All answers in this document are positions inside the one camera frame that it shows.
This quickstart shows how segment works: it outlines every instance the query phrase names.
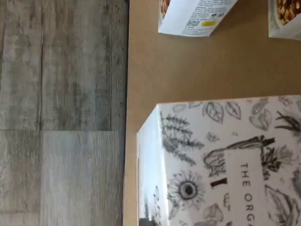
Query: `leaf drawing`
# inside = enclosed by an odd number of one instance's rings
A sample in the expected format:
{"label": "leaf drawing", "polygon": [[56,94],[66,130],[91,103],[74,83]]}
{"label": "leaf drawing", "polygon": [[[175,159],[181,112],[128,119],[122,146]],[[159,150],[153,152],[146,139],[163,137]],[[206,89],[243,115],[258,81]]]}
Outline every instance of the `leaf drawing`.
{"label": "leaf drawing", "polygon": [[294,132],[294,136],[299,137],[301,133],[301,125],[297,119],[290,115],[283,115],[280,112],[277,112],[279,117],[276,120],[284,120],[286,125],[275,126],[276,129],[287,129],[289,131]]}
{"label": "leaf drawing", "polygon": [[252,115],[256,115],[258,113],[260,113],[265,105],[268,104],[268,99],[267,98],[262,98],[259,100],[259,102],[257,102],[256,104],[253,105],[252,109],[251,109],[251,114]]}
{"label": "leaf drawing", "polygon": [[204,104],[204,106],[203,106],[203,112],[202,112],[203,116],[207,115],[207,106],[208,106],[208,103]]}
{"label": "leaf drawing", "polygon": [[218,222],[216,220],[208,220],[204,222],[197,222],[194,226],[217,226]]}
{"label": "leaf drawing", "polygon": [[234,118],[241,120],[241,109],[240,106],[235,102],[227,102],[226,103],[226,111],[229,115]]}
{"label": "leaf drawing", "polygon": [[172,218],[174,218],[178,214],[179,210],[180,210],[179,204],[174,202],[173,206],[169,212],[168,219],[171,220]]}
{"label": "leaf drawing", "polygon": [[204,145],[200,141],[192,139],[193,133],[189,129],[189,122],[177,116],[168,115],[163,117],[162,113],[160,115],[165,151],[173,154],[179,160],[189,163],[191,166],[195,165],[195,160],[190,158],[186,152],[195,149],[200,150]]}
{"label": "leaf drawing", "polygon": [[159,188],[158,188],[158,186],[156,186],[156,193],[155,193],[155,197],[156,197],[157,201],[159,201],[159,200],[160,200],[160,195],[159,195]]}
{"label": "leaf drawing", "polygon": [[156,186],[155,193],[154,193],[154,202],[155,202],[155,210],[154,215],[152,216],[152,220],[155,223],[155,226],[161,226],[161,208],[159,206],[159,188]]}
{"label": "leaf drawing", "polygon": [[180,220],[180,221],[179,221],[179,223],[180,223],[180,225],[181,225],[181,226],[188,226],[188,224],[187,224],[187,223],[185,223],[185,222],[184,222],[184,221],[182,221],[182,220]]}
{"label": "leaf drawing", "polygon": [[291,105],[293,101],[287,96],[279,96],[278,101],[282,103],[285,107]]}
{"label": "leaf drawing", "polygon": [[175,106],[173,106],[174,113],[182,112],[185,109],[186,109],[186,104],[176,104]]}
{"label": "leaf drawing", "polygon": [[294,198],[265,185],[265,194],[269,204],[269,218],[277,226],[296,226],[300,216],[300,207]]}
{"label": "leaf drawing", "polygon": [[210,177],[218,176],[226,172],[224,149],[216,149],[205,155],[205,168],[210,170]]}
{"label": "leaf drawing", "polygon": [[201,105],[202,105],[202,102],[189,102],[188,108],[191,109],[191,108],[199,107]]}
{"label": "leaf drawing", "polygon": [[269,179],[270,171],[278,172],[281,166],[291,165],[293,161],[293,152],[286,145],[280,148],[267,147],[261,154],[264,179]]}
{"label": "leaf drawing", "polygon": [[223,215],[220,207],[218,206],[218,204],[215,203],[204,209],[203,218],[205,220],[216,220],[216,221],[222,222],[222,220],[224,219],[224,215]]}
{"label": "leaf drawing", "polygon": [[299,169],[293,172],[292,183],[295,192],[301,198],[301,171]]}
{"label": "leaf drawing", "polygon": [[258,129],[268,131],[270,124],[272,123],[272,114],[268,109],[264,109],[259,116],[250,116],[249,121]]}
{"label": "leaf drawing", "polygon": [[209,102],[206,105],[206,114],[215,122],[222,124],[224,118],[224,108],[217,102]]}
{"label": "leaf drawing", "polygon": [[299,112],[301,112],[301,99],[296,101],[296,105],[297,105]]}
{"label": "leaf drawing", "polygon": [[220,138],[217,135],[211,132],[207,133],[206,139],[211,143],[215,143],[216,141],[220,140]]}

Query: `botanical illustration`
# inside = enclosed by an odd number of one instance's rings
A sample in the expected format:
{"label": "botanical illustration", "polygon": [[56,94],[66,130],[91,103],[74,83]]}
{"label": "botanical illustration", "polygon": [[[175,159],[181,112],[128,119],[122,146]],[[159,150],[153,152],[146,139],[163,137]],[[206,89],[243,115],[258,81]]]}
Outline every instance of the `botanical illustration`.
{"label": "botanical illustration", "polygon": [[253,126],[264,131],[268,131],[272,119],[272,114],[268,109],[264,109],[259,115],[251,115],[249,117],[249,121]]}
{"label": "botanical illustration", "polygon": [[281,126],[276,126],[276,129],[287,129],[289,131],[292,131],[295,133],[295,136],[298,137],[300,136],[301,133],[301,126],[299,121],[294,118],[291,115],[283,115],[282,113],[278,112],[279,117],[276,118],[276,120],[284,120],[286,122],[285,125],[281,125]]}
{"label": "botanical illustration", "polygon": [[173,178],[169,180],[167,189],[167,198],[173,205],[169,219],[174,218],[180,209],[195,208],[198,210],[201,204],[205,202],[205,186],[202,183],[202,177],[191,170],[174,174]]}
{"label": "botanical illustration", "polygon": [[256,115],[262,112],[262,110],[267,104],[268,104],[268,98],[267,97],[261,98],[259,102],[253,105],[251,109],[251,115]]}
{"label": "botanical illustration", "polygon": [[218,222],[222,222],[224,215],[217,203],[208,206],[203,211],[203,218],[205,221],[197,222],[195,226],[216,226]]}
{"label": "botanical illustration", "polygon": [[225,150],[260,148],[261,151],[263,152],[264,147],[269,146],[274,142],[275,142],[274,138],[265,139],[264,136],[253,137],[248,140],[236,142],[225,148],[212,150],[211,152],[209,152],[204,156],[203,161],[205,167],[210,170],[209,176],[210,177],[218,176],[219,174],[226,172],[225,157],[224,157]]}
{"label": "botanical illustration", "polygon": [[189,125],[186,119],[171,115],[163,117],[161,113],[164,149],[179,160],[193,166],[196,162],[187,155],[187,152],[195,149],[200,150],[204,145],[200,141],[192,139],[193,133],[189,129]]}
{"label": "botanical illustration", "polygon": [[216,134],[211,132],[207,133],[206,139],[211,143],[215,143],[216,141],[220,140],[220,138]]}
{"label": "botanical illustration", "polygon": [[279,96],[278,101],[282,103],[285,107],[291,105],[293,101],[287,96]]}
{"label": "botanical illustration", "polygon": [[301,112],[301,98],[299,98],[299,99],[296,101],[296,105],[297,105],[297,108],[298,108],[299,112]]}
{"label": "botanical illustration", "polygon": [[159,188],[156,186],[155,193],[154,193],[154,202],[155,202],[155,210],[154,215],[152,216],[152,220],[155,223],[155,226],[161,226],[161,208],[159,206],[160,194]]}
{"label": "botanical illustration", "polygon": [[296,226],[300,216],[300,207],[297,201],[265,185],[265,193],[269,205],[269,218],[276,226]]}
{"label": "botanical illustration", "polygon": [[292,184],[295,192],[301,198],[301,171],[300,169],[296,169],[293,172]]}
{"label": "botanical illustration", "polygon": [[227,208],[228,209],[228,211],[230,211],[230,196],[229,196],[229,193],[226,193],[225,195],[224,195],[224,199],[223,199],[223,205],[224,205],[224,207],[225,208]]}
{"label": "botanical illustration", "polygon": [[188,226],[188,224],[187,223],[185,223],[184,221],[182,221],[182,220],[180,220],[179,221],[179,223],[180,223],[180,226]]}
{"label": "botanical illustration", "polygon": [[263,177],[268,180],[270,172],[278,172],[283,165],[291,165],[294,159],[292,150],[289,150],[286,145],[274,148],[267,147],[261,155],[261,165],[263,169]]}
{"label": "botanical illustration", "polygon": [[200,107],[202,105],[202,102],[189,102],[188,103],[188,108],[195,108],[195,107]]}
{"label": "botanical illustration", "polygon": [[145,217],[148,218],[149,213],[150,213],[150,212],[149,212],[149,206],[148,206],[147,202],[145,202],[145,203],[144,203],[144,215],[145,215]]}
{"label": "botanical illustration", "polygon": [[224,108],[218,102],[208,102],[203,107],[203,116],[208,115],[210,119],[222,124],[224,119]]}
{"label": "botanical illustration", "polygon": [[186,104],[176,104],[173,106],[174,113],[182,112],[186,109]]}
{"label": "botanical illustration", "polygon": [[241,120],[241,110],[236,102],[229,101],[226,103],[226,111],[232,117]]}
{"label": "botanical illustration", "polygon": [[285,124],[275,126],[276,129],[286,129],[291,132],[292,137],[296,137],[297,143],[301,143],[301,125],[300,125],[300,117],[295,115],[294,113],[286,112],[286,115],[277,112],[279,117],[276,118],[278,121],[283,121]]}
{"label": "botanical illustration", "polygon": [[[226,102],[225,109],[230,116],[241,120],[241,109],[236,102]],[[213,121],[222,124],[224,120],[224,107],[218,102],[208,102],[203,107],[203,116],[206,115]]]}

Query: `barcode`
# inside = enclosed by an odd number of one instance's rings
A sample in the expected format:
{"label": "barcode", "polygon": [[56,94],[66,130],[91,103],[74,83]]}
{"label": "barcode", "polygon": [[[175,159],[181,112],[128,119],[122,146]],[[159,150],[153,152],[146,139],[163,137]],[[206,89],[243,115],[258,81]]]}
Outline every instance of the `barcode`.
{"label": "barcode", "polygon": [[198,26],[199,22],[200,21],[198,21],[198,20],[190,20],[190,21],[188,21],[186,26]]}

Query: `snack box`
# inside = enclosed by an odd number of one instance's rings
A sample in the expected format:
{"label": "snack box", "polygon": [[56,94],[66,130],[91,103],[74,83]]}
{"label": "snack box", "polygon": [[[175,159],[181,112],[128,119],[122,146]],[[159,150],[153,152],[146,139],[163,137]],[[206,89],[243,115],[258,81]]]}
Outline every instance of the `snack box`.
{"label": "snack box", "polygon": [[301,0],[269,0],[269,37],[301,40]]}
{"label": "snack box", "polygon": [[209,36],[237,0],[159,0],[158,32]]}
{"label": "snack box", "polygon": [[158,104],[137,133],[138,216],[301,225],[301,96]]}

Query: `floorboard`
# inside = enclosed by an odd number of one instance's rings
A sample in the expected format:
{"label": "floorboard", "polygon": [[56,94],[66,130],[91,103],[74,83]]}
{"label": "floorboard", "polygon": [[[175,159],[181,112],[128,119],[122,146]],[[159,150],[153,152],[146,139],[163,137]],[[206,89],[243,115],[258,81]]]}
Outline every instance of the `floorboard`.
{"label": "floorboard", "polygon": [[39,226],[39,213],[0,213],[0,226]]}
{"label": "floorboard", "polygon": [[39,132],[0,131],[0,213],[40,210]]}
{"label": "floorboard", "polygon": [[40,226],[120,226],[118,132],[44,132]]}
{"label": "floorboard", "polygon": [[111,2],[43,0],[42,129],[111,129]]}
{"label": "floorboard", "polygon": [[41,0],[0,0],[0,129],[40,120]]}

